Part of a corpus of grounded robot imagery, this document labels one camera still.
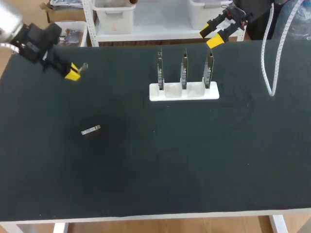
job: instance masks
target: small metal object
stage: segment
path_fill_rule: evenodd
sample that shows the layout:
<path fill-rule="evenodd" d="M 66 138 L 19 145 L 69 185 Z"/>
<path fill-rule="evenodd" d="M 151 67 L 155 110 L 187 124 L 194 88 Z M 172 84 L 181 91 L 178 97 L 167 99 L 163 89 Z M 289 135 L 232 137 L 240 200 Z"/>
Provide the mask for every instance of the small metal object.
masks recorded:
<path fill-rule="evenodd" d="M 210 52 L 207 54 L 207 58 L 204 65 L 204 85 L 206 89 L 210 88 L 210 82 L 212 80 L 212 73 L 213 73 L 213 66 L 214 66 L 214 56 L 213 53 Z"/>
<path fill-rule="evenodd" d="M 157 53 L 157 83 L 159 84 L 159 89 L 161 91 L 164 90 L 162 50 Z"/>
<path fill-rule="evenodd" d="M 183 55 L 183 59 L 181 61 L 181 70 L 180 70 L 180 81 L 183 90 L 187 89 L 187 79 L 188 79 L 188 55 L 186 49 Z"/>
<path fill-rule="evenodd" d="M 92 127 L 92 128 L 89 128 L 89 129 L 87 129 L 87 130 L 83 130 L 83 131 L 81 131 L 81 133 L 82 133 L 82 135 L 86 135 L 86 134 L 88 134 L 88 133 L 91 133 L 91 132 L 94 132 L 94 131 L 96 131 L 96 130 L 99 130 L 101 128 L 101 126 L 100 125 L 97 125 L 97 126 L 94 126 L 94 127 Z"/>
<path fill-rule="evenodd" d="M 78 70 L 79 74 L 83 74 L 88 68 L 88 64 L 87 63 L 83 63 L 83 65 L 81 66 L 81 68 Z"/>

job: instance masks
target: white table frame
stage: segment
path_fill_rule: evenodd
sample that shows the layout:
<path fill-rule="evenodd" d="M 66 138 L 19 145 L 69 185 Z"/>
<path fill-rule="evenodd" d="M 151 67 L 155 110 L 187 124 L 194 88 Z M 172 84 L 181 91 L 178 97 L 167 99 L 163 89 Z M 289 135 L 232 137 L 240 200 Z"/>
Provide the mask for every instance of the white table frame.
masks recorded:
<path fill-rule="evenodd" d="M 55 223 L 53 233 L 67 233 L 68 224 L 75 222 L 100 222 L 100 221 L 123 221 L 123 220 L 150 220 L 150 219 L 174 219 L 174 218 L 199 218 L 199 217 L 238 217 L 238 216 L 269 216 L 274 233 L 288 233 L 283 215 L 309 214 L 311 208 L 292 210 L 260 210 L 241 212 L 215 212 L 215 213 L 194 213 L 194 214 L 167 214 L 167 215 L 143 215 L 127 217 L 95 217 L 57 220 L 29 220 L 15 222 L 0 222 L 0 225 L 8 233 L 38 233 L 31 225 L 37 223 Z M 298 233 L 311 232 L 311 218 L 298 231 Z"/>

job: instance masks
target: wooden floor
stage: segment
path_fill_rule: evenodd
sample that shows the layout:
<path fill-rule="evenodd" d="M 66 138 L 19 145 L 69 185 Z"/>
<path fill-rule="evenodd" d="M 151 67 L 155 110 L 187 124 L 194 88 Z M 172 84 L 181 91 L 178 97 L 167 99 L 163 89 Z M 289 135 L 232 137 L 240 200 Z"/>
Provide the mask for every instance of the wooden floor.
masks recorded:
<path fill-rule="evenodd" d="M 47 25 L 46 15 L 39 8 L 42 0 L 7 0 L 24 14 L 25 23 L 33 22 L 40 27 Z M 0 49 L 0 74 L 11 52 Z M 289 233 L 296 233 L 311 215 L 284 216 Z M 36 224 L 40 233 L 52 233 L 53 224 Z M 6 231 L 0 227 L 0 233 Z M 72 223 L 69 233 L 272 233 L 267 216 L 224 217 L 144 221 L 116 221 Z"/>

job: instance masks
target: cardboard box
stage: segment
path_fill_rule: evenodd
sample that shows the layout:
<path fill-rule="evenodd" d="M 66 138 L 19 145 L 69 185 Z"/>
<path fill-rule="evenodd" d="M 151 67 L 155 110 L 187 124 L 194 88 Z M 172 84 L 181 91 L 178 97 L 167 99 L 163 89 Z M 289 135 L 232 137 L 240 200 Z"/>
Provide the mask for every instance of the cardboard box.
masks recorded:
<path fill-rule="evenodd" d="M 76 7 L 53 7 L 50 3 L 41 3 L 39 7 L 47 14 L 48 23 L 61 21 L 84 21 L 86 17 L 82 8 Z"/>

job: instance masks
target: metal bracket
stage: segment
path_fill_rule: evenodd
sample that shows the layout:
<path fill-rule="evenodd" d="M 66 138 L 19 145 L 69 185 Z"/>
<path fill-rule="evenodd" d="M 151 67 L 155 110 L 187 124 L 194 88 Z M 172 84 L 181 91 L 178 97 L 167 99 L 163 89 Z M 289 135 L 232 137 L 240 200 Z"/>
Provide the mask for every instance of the metal bracket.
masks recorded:
<path fill-rule="evenodd" d="M 157 83 L 159 90 L 164 90 L 162 50 L 157 53 Z"/>
<path fill-rule="evenodd" d="M 180 70 L 180 82 L 183 90 L 187 89 L 187 79 L 188 79 L 188 55 L 186 49 L 183 55 L 183 59 L 181 61 L 181 70 Z"/>
<path fill-rule="evenodd" d="M 206 89 L 210 88 L 210 82 L 212 80 L 214 66 L 214 56 L 213 53 L 210 52 L 207 54 L 205 65 L 204 65 L 204 73 L 203 73 L 203 81 Z"/>

